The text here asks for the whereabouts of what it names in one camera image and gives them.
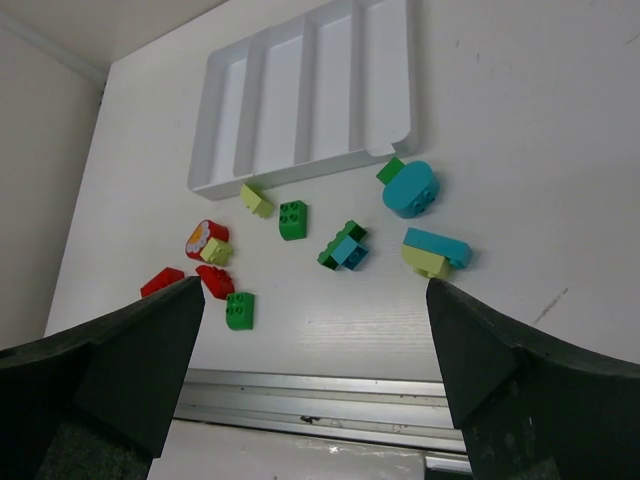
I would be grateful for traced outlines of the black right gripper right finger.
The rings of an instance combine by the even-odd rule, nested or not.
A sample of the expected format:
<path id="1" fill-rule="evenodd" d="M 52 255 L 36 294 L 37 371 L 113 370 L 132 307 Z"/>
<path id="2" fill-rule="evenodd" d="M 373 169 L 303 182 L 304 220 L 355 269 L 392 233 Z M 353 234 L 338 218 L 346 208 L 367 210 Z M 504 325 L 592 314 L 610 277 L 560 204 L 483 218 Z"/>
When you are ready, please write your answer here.
<path id="1" fill-rule="evenodd" d="M 453 425 L 476 479 L 636 479 L 639 367 L 433 279 L 426 306 Z"/>

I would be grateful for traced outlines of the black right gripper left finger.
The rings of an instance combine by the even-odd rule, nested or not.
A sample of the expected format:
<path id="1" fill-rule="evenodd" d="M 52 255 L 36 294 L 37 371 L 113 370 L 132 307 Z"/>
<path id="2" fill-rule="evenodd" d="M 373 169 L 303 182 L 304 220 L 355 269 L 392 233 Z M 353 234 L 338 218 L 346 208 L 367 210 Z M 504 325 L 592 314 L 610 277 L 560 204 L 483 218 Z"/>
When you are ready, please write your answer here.
<path id="1" fill-rule="evenodd" d="M 4 479 L 145 479 L 162 455 L 205 306 L 187 277 L 1 352 Z"/>

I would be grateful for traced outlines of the red sloped lego brick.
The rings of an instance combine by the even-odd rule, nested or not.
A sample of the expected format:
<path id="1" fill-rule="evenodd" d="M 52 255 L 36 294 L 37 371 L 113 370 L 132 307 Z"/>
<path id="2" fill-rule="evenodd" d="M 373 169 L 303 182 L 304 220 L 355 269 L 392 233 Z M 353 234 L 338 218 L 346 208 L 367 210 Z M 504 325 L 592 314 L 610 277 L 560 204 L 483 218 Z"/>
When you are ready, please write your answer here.
<path id="1" fill-rule="evenodd" d="M 141 297 L 145 298 L 150 296 L 163 288 L 181 281 L 184 277 L 185 273 L 183 271 L 171 267 L 165 267 L 140 288 Z"/>

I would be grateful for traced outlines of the blue long lego brick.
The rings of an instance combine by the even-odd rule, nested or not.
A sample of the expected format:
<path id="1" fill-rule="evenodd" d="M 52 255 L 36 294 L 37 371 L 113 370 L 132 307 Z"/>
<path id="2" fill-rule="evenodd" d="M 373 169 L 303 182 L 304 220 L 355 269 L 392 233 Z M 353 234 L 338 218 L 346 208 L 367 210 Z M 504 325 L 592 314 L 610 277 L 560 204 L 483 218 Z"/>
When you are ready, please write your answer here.
<path id="1" fill-rule="evenodd" d="M 445 257 L 455 269 L 466 268 L 473 255 L 471 247 L 461 240 L 409 227 L 403 243 Z"/>

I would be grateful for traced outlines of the red studded lego brick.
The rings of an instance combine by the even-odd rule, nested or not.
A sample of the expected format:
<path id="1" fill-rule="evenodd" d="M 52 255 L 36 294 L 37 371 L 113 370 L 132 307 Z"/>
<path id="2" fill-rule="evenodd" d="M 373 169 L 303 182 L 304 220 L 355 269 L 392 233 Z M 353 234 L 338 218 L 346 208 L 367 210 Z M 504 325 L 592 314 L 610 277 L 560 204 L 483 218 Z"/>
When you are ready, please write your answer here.
<path id="1" fill-rule="evenodd" d="M 225 300 L 235 292 L 233 280 L 224 269 L 200 265 L 196 273 L 216 299 Z"/>

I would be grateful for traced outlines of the lime lego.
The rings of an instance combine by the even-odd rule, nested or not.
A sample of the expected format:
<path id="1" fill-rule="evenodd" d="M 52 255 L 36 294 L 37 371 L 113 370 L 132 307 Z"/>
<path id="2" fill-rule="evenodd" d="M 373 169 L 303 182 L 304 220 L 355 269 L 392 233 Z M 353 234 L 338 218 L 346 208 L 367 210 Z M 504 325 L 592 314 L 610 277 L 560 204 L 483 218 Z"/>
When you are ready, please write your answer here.
<path id="1" fill-rule="evenodd" d="M 226 266 L 233 254 L 233 247 L 215 237 L 210 238 L 200 252 L 201 259 L 208 264 Z"/>
<path id="2" fill-rule="evenodd" d="M 444 256 L 416 247 L 402 245 L 401 256 L 416 274 L 426 278 L 446 278 L 452 271 Z"/>

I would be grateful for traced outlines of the red flower cylinder lego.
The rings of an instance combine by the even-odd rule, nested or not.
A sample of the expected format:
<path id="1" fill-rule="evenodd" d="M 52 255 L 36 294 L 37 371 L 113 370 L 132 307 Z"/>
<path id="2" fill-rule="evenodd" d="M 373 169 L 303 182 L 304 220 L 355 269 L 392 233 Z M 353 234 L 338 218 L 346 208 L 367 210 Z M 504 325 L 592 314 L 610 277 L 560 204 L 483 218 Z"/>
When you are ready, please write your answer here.
<path id="1" fill-rule="evenodd" d="M 229 229 L 212 220 L 202 220 L 194 229 L 185 245 L 186 255 L 194 260 L 200 260 L 200 253 L 211 238 L 227 242 L 230 237 Z"/>

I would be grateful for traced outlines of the lime sloped lego brick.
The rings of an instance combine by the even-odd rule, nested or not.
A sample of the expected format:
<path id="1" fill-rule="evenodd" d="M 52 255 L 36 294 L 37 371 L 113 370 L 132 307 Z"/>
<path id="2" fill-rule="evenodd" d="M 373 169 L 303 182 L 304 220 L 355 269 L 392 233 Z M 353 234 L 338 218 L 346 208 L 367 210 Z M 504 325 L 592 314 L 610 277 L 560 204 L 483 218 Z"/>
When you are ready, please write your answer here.
<path id="1" fill-rule="evenodd" d="M 240 198 L 245 207 L 259 218 L 266 219 L 273 214 L 274 203 L 257 184 L 244 183 L 240 190 Z"/>

